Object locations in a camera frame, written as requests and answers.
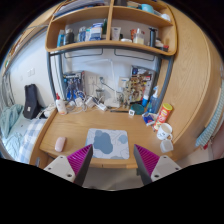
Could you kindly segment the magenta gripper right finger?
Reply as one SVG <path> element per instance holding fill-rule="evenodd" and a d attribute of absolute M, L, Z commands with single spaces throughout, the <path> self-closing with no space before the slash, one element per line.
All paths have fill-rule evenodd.
<path fill-rule="evenodd" d="M 158 156 L 137 144 L 134 145 L 134 156 L 143 185 L 181 170 L 181 167 L 167 155 Z"/>

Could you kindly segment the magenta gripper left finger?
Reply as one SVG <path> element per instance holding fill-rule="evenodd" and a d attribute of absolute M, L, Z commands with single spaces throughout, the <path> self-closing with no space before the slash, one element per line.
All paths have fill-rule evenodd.
<path fill-rule="evenodd" d="M 92 155 L 93 146 L 87 145 L 69 156 L 58 156 L 44 170 L 82 186 Z"/>

